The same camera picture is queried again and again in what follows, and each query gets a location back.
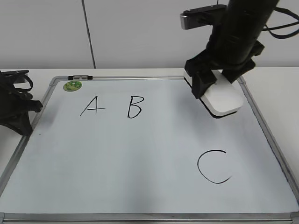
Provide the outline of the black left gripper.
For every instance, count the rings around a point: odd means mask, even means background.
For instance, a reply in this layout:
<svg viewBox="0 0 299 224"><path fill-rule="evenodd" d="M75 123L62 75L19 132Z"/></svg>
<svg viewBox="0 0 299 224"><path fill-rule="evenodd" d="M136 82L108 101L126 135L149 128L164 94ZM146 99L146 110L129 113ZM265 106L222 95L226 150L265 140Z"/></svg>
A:
<svg viewBox="0 0 299 224"><path fill-rule="evenodd" d="M0 125L22 136L29 136L33 131L28 113L43 108L39 100L32 100L29 92L33 82L28 73L28 70L0 73Z"/></svg>

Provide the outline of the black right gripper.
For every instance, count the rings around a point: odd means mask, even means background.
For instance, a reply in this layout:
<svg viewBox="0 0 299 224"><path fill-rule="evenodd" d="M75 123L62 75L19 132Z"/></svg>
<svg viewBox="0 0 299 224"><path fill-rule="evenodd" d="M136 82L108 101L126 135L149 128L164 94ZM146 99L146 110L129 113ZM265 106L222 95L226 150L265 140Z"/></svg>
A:
<svg viewBox="0 0 299 224"><path fill-rule="evenodd" d="M256 38L224 34L223 26L214 26L206 49L185 63L185 71L192 77L192 94L201 98L216 83L212 70L222 70L222 75L232 84L240 76L255 68L252 57L264 50Z"/></svg>

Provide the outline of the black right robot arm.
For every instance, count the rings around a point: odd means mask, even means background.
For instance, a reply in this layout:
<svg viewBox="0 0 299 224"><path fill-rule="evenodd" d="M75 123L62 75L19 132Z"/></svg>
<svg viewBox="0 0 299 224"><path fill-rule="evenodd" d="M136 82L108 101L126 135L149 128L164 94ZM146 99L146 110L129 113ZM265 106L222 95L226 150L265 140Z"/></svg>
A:
<svg viewBox="0 0 299 224"><path fill-rule="evenodd" d="M276 0L231 0L228 5L185 10L180 15L185 30L213 27L206 48L185 63L195 98L202 97L216 83L213 70L221 70L233 83L255 67L252 57L264 49L258 37L277 3Z"/></svg>

